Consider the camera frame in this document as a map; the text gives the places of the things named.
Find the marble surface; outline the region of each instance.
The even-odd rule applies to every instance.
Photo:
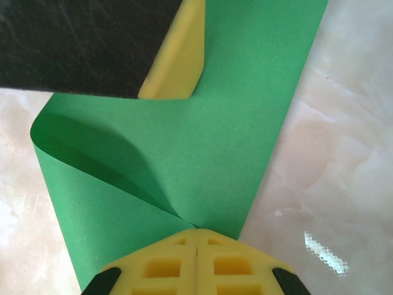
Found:
[[[393,1],[330,0],[242,241],[313,295],[391,294]],[[0,293],[80,290],[29,138],[50,93],[0,89]]]

